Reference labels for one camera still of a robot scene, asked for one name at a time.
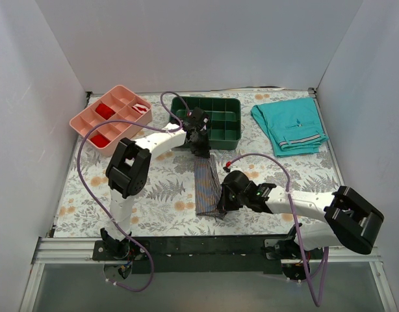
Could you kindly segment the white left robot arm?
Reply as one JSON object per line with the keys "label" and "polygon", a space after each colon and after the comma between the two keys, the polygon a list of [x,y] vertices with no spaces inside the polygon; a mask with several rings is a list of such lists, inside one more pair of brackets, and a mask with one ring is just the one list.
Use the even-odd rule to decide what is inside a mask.
{"label": "white left robot arm", "polygon": [[110,222],[101,229],[104,248],[117,260],[129,255],[131,214],[135,196],[148,180],[151,160],[173,148],[188,145],[195,156],[210,157],[209,115],[199,107],[188,113],[181,123],[168,123],[163,129],[144,138],[119,141],[107,166],[110,187]]}

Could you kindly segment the teal shorts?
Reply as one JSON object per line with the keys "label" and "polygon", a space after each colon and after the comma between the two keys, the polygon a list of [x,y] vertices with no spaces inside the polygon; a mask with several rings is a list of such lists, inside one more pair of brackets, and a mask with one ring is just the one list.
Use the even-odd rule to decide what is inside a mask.
{"label": "teal shorts", "polygon": [[276,157],[318,153],[328,141],[311,97],[254,105],[251,115],[270,139]]}

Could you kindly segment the grey striped underwear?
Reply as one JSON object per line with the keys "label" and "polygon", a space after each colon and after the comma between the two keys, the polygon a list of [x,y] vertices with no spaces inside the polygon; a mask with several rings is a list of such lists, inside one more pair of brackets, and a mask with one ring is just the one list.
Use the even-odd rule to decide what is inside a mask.
{"label": "grey striped underwear", "polygon": [[209,158],[194,157],[194,186],[196,215],[223,220],[226,213],[218,208],[222,187],[213,154]]}

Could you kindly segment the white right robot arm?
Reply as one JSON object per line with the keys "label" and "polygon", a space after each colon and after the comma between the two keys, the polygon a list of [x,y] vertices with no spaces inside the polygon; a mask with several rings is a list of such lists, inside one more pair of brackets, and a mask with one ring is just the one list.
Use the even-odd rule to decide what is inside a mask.
{"label": "white right robot arm", "polygon": [[330,246],[368,255],[384,221],[384,215],[350,187],[321,193],[286,191],[273,183],[257,185],[235,170],[223,180],[218,210],[228,212],[243,207],[271,215],[296,212],[316,221],[291,230],[288,238],[273,248],[275,253],[293,258]]}

